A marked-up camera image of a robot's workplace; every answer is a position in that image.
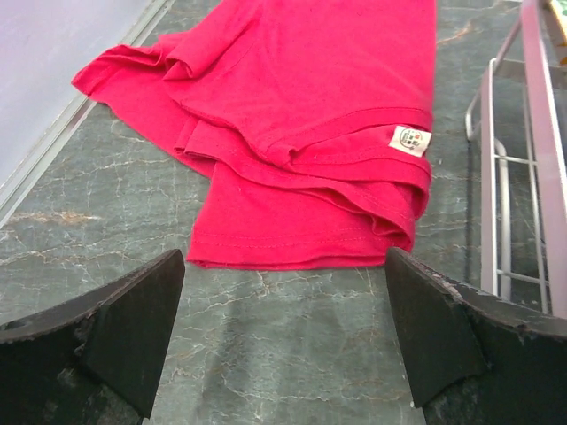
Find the white wire dish rack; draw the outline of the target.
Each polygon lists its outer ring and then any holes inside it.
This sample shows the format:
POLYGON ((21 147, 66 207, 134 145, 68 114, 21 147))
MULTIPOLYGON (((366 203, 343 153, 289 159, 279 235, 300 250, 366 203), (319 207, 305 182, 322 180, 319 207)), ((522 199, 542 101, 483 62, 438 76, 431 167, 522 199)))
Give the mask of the white wire dish rack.
POLYGON ((505 300, 515 282, 540 291, 544 313, 566 315, 566 67, 557 60, 546 25, 547 1, 522 1, 519 16, 491 58, 464 114, 465 134, 480 150, 481 288, 505 300), (521 93, 524 134, 508 147, 496 135, 494 82, 514 82, 521 93), (531 199, 536 269, 513 268, 510 169, 523 166, 531 199))

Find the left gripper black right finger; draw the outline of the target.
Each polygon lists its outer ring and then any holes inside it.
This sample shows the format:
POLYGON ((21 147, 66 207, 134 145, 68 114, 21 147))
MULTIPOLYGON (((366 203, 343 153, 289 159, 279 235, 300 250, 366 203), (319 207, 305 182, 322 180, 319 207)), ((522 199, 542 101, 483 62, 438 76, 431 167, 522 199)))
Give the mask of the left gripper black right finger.
POLYGON ((429 424, 564 424, 566 321, 504 301, 399 248, 385 275, 415 407, 429 424))

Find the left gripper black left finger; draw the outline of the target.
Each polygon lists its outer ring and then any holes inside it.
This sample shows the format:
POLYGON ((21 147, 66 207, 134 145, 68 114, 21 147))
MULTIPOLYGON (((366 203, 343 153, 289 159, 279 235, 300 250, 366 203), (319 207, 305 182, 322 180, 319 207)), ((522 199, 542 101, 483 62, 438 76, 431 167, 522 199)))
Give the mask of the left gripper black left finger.
POLYGON ((178 250, 1 326, 3 424, 140 424, 151 416, 182 292, 178 250))

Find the floral orange green bowl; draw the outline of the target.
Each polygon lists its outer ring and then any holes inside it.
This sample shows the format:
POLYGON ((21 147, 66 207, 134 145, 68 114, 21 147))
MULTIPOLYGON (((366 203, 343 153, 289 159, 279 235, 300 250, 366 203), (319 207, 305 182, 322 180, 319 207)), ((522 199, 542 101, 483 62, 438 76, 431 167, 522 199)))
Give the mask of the floral orange green bowl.
POLYGON ((546 25, 561 67, 566 67, 566 2, 547 1, 546 25))

